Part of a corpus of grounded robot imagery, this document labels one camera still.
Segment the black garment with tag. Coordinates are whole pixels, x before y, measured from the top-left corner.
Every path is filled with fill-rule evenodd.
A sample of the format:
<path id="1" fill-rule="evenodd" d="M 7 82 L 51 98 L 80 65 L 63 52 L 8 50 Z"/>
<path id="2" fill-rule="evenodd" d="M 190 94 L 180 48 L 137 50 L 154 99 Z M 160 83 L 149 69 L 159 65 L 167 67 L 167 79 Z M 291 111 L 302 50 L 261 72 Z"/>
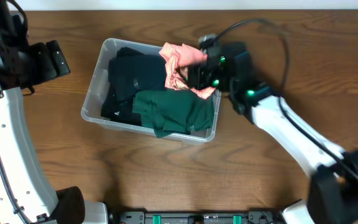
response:
<path id="1" fill-rule="evenodd" d="M 140 114 L 133 113 L 133 97 L 119 101 L 113 86 L 109 87 L 106 99 L 101 107 L 101 116 L 111 121 L 140 126 Z"/>

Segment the large black garment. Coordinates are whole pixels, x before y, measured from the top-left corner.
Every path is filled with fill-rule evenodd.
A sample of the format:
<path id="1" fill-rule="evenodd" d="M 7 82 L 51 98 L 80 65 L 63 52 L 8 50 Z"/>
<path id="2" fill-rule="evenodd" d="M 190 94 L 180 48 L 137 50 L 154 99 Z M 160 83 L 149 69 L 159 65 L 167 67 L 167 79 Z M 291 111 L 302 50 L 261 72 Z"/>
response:
<path id="1" fill-rule="evenodd" d="M 116 53 L 116 57 L 131 57 L 131 56 L 139 56 L 139 55 L 143 55 L 143 53 L 134 50 L 132 48 L 129 47 L 122 47 L 120 48 L 117 53 Z"/>

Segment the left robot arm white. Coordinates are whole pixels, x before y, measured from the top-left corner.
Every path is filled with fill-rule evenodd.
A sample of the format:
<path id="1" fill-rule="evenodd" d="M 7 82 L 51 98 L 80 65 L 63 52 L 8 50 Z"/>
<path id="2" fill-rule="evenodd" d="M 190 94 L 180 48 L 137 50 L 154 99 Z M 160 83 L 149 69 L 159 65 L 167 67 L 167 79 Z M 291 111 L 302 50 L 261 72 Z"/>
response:
<path id="1" fill-rule="evenodd" d="M 23 90 L 68 75 L 57 41 L 29 44 L 28 20 L 15 1 L 0 1 L 0 223 L 107 223 L 104 203 L 76 187 L 55 190 L 27 129 Z"/>

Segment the pink printed t-shirt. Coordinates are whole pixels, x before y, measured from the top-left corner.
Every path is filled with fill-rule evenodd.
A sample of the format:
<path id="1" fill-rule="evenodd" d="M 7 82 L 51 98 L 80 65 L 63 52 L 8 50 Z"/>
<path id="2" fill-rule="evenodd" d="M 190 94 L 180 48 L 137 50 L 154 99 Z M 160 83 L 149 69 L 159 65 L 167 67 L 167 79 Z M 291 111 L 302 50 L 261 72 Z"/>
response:
<path id="1" fill-rule="evenodd" d="M 166 61 L 166 88 L 173 90 L 191 90 L 204 100 L 208 99 L 215 92 L 216 89 L 213 87 L 196 90 L 195 88 L 190 88 L 185 83 L 185 80 L 188 78 L 188 66 L 198 62 L 205 62 L 208 58 L 202 51 L 186 44 L 175 45 L 166 42 L 159 54 Z"/>

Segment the dark navy garment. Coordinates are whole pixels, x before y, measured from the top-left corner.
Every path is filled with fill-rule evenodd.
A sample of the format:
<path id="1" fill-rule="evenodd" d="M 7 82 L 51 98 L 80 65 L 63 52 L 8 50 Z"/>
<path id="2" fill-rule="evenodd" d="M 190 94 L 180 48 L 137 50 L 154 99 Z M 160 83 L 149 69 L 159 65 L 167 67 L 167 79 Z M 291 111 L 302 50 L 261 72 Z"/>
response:
<path id="1" fill-rule="evenodd" d="M 165 60 L 158 55 L 115 57 L 109 61 L 108 73 L 119 101 L 127 101 L 138 91 L 165 89 Z"/>

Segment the green garment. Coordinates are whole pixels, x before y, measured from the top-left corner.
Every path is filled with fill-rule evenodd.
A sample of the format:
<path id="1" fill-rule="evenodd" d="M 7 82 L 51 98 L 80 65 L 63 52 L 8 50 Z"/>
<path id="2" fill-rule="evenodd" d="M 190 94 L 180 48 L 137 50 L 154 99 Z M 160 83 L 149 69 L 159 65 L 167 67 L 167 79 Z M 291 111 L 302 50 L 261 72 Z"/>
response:
<path id="1" fill-rule="evenodd" d="M 145 90 L 135 94 L 132 112 L 140 115 L 143 127 L 152 128 L 158 138 L 164 138 L 211 128 L 214 103 L 190 90 Z"/>

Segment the clear plastic storage bin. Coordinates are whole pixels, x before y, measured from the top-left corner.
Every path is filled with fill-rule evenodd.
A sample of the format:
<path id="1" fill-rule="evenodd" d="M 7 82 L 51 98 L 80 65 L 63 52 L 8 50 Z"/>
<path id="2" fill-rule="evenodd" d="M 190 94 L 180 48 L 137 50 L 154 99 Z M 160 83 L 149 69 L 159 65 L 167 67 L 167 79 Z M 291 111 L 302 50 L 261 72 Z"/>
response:
<path id="1" fill-rule="evenodd" d="M 145 128 L 142 126 L 134 126 L 126 123 L 119 123 L 110 121 L 101 116 L 102 105 L 108 95 L 108 63 L 114 58 L 117 51 L 123 47 L 134 49 L 143 54 L 158 55 L 161 46 L 143 44 L 139 42 L 131 42 L 128 40 L 121 40 L 115 38 L 106 39 L 101 47 L 99 58 L 93 72 L 91 82 L 89 84 L 88 92 L 84 100 L 81 116 L 85 121 L 100 125 L 105 129 L 113 129 L 116 131 L 128 131 L 133 133 L 146 134 L 154 136 L 155 133 L 152 128 Z M 221 92 L 215 91 L 212 95 L 214 103 L 214 119 L 211 128 L 204 131 L 191 132 L 191 134 L 173 133 L 165 137 L 176 141 L 182 141 L 192 145 L 202 145 L 210 142 L 216 135 L 216 127 L 218 123 L 219 106 L 221 102 Z"/>

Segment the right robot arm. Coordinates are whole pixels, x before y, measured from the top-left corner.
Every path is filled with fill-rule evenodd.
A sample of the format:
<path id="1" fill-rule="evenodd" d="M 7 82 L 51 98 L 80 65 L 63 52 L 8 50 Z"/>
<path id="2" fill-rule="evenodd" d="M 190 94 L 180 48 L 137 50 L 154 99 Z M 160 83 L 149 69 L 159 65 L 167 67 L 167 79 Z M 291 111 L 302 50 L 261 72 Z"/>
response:
<path id="1" fill-rule="evenodd" d="M 242 42 L 200 44 L 206 60 L 189 66 L 190 87 L 229 94 L 237 114 L 268 133 L 310 178 L 307 201 L 281 211 L 284 223 L 358 221 L 358 150 L 347 152 L 303 121 L 283 97 L 259 79 Z"/>

